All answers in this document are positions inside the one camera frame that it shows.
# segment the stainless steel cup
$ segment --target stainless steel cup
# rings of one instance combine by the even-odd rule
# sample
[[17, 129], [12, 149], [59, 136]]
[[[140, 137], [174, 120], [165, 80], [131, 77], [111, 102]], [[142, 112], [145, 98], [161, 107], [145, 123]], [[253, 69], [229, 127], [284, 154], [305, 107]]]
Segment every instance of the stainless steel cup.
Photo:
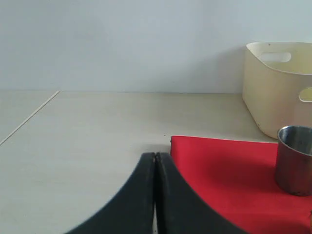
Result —
[[286, 126], [277, 133], [275, 180], [293, 195], [312, 194], [312, 128]]

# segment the red cloth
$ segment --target red cloth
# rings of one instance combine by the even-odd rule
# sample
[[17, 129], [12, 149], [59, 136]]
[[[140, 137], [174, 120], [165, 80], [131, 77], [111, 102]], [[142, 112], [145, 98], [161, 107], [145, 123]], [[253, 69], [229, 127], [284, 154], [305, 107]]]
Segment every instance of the red cloth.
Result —
[[277, 144], [173, 136], [171, 156], [197, 194], [252, 234], [309, 234], [312, 196], [274, 181]]

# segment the cup rim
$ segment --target cup rim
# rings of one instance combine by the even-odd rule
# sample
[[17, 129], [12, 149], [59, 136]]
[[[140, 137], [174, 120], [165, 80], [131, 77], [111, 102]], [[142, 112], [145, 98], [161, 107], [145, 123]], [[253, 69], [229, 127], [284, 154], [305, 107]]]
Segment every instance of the cup rim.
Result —
[[277, 139], [278, 139], [278, 142], [282, 143], [284, 146], [286, 146], [287, 148], [289, 148], [289, 149], [291, 149], [291, 150], [293, 150], [293, 151], [296, 151], [296, 152], [298, 152], [298, 153], [300, 153], [300, 154], [303, 154], [303, 155], [312, 157], [312, 154], [307, 154], [307, 153], [301, 152], [301, 151], [299, 151], [299, 150], [296, 150], [295, 148], [290, 147], [290, 146], [287, 145], [284, 141], [282, 141], [282, 139], [281, 139], [280, 136], [279, 136], [280, 132], [283, 131], [283, 130], [286, 129], [286, 128], [291, 128], [291, 127], [300, 127], [300, 128], [306, 128], [306, 129], [312, 130], [312, 127], [308, 127], [308, 126], [304, 126], [304, 125], [287, 125], [287, 126], [282, 127], [281, 129], [279, 129], [279, 130], [277, 131]]

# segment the cream plastic basket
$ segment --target cream plastic basket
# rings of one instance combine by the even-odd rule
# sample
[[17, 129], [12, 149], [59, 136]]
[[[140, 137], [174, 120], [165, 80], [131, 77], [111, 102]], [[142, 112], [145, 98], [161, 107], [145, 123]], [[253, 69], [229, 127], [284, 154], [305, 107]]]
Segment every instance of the cream plastic basket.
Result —
[[243, 99], [265, 134], [286, 125], [312, 126], [312, 44], [246, 46]]

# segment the white table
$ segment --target white table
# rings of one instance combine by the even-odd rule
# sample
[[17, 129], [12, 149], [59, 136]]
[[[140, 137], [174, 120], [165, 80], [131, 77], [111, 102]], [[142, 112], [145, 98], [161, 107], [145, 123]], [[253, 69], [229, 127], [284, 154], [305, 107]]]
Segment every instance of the white table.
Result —
[[240, 95], [61, 92], [0, 146], [1, 233], [73, 228], [171, 135], [274, 141]]
[[0, 144], [55, 91], [0, 91]]

